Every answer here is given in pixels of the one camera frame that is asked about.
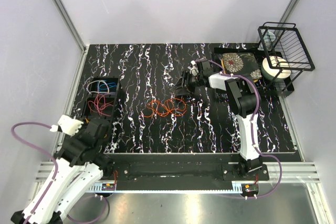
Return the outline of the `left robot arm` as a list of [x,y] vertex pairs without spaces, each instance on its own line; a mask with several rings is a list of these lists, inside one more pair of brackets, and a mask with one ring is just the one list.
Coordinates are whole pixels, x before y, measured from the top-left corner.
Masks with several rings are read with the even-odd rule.
[[63,223],[74,204],[100,179],[115,175],[113,159],[103,153],[111,133],[110,122],[93,118],[89,122],[62,115],[55,125],[33,122],[68,135],[61,149],[51,155],[46,150],[24,140],[12,126],[12,136],[21,143],[47,155],[54,166],[31,203],[23,210],[13,213],[12,223]]

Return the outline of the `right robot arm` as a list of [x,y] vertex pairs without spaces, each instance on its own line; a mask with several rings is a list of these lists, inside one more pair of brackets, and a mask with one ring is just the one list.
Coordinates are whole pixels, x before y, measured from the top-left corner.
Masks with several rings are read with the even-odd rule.
[[250,180],[262,168],[263,161],[257,144],[257,119],[260,95],[250,74],[226,74],[215,61],[191,61],[173,86],[177,96],[193,95],[197,87],[226,92],[230,110],[238,120],[240,136],[239,176]]

